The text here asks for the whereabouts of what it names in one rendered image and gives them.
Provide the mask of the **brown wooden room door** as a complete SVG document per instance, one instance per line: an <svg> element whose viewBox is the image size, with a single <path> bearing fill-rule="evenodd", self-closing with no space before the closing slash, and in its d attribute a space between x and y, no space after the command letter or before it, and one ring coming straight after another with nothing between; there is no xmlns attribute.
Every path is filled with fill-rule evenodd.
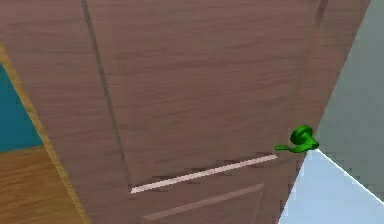
<svg viewBox="0 0 384 224"><path fill-rule="evenodd" d="M1 224L278 224L371 0L0 0Z"/></svg>

